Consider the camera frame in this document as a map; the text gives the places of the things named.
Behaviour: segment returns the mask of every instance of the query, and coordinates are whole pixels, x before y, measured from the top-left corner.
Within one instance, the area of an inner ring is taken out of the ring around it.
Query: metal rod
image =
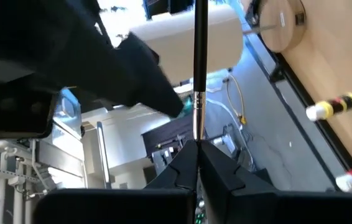
[[[208,53],[208,1],[195,1],[194,24],[194,91],[206,90],[206,61]]]
[[[101,168],[103,169],[104,187],[105,189],[111,189],[111,179],[109,178],[107,150],[106,150],[106,143],[104,140],[103,124],[100,121],[97,122],[97,134],[98,134],[98,141],[99,141]]]
[[[16,162],[16,174],[24,174],[24,165],[19,161]],[[23,185],[19,184],[14,186],[14,199],[13,199],[13,224],[22,224],[24,211],[23,202],[24,197],[22,194]]]
[[[262,31],[271,30],[271,29],[274,29],[276,27],[277,27],[277,25],[269,25],[269,26],[256,27],[256,28],[253,28],[253,29],[250,29],[250,30],[243,30],[243,35],[258,34],[258,33],[262,32]]]
[[[193,135],[194,140],[203,139],[205,121],[206,64],[208,55],[208,1],[195,1],[194,24],[194,104]]]

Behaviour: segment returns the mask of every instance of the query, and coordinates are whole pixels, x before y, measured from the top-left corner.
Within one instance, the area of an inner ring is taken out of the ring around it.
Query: concrete floor
[[[240,15],[244,29],[249,29],[239,4],[233,0],[230,4]],[[244,40],[245,43],[246,41],[250,41],[255,48],[266,70],[271,71],[275,63],[257,36],[252,35]],[[275,187],[280,190],[323,192],[332,188],[329,178],[247,48],[244,48],[240,62],[234,67],[233,75],[244,95],[247,128],[254,136],[248,145],[258,168],[267,168]],[[226,70],[208,76],[207,87],[222,87],[222,90],[207,93],[207,98],[220,101],[230,108],[226,85],[222,84],[222,78],[225,76]],[[278,87],[332,173],[344,173],[318,129],[306,118],[304,107],[289,84],[282,82]],[[230,86],[230,93],[234,106],[240,110],[239,95],[234,84]],[[209,136],[219,134],[223,125],[232,123],[231,116],[222,107],[207,103],[206,108],[205,123]]]

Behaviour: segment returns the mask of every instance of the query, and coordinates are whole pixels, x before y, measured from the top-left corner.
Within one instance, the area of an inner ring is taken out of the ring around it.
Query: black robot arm
[[[277,190],[202,139],[207,14],[207,1],[196,1],[195,141],[187,141],[142,190],[65,189],[45,196],[35,224],[201,223],[195,219],[197,193],[203,194],[210,223],[352,223],[352,194]]]
[[[132,33],[114,48],[99,13],[96,0],[0,0],[0,67],[17,70],[0,72],[0,114],[22,114],[9,117],[31,124],[2,122],[0,138],[47,136],[53,101],[67,87],[83,109],[90,101],[105,100],[142,103],[178,116],[183,103],[159,67],[159,56]],[[43,109],[34,113],[30,109],[37,102]]]

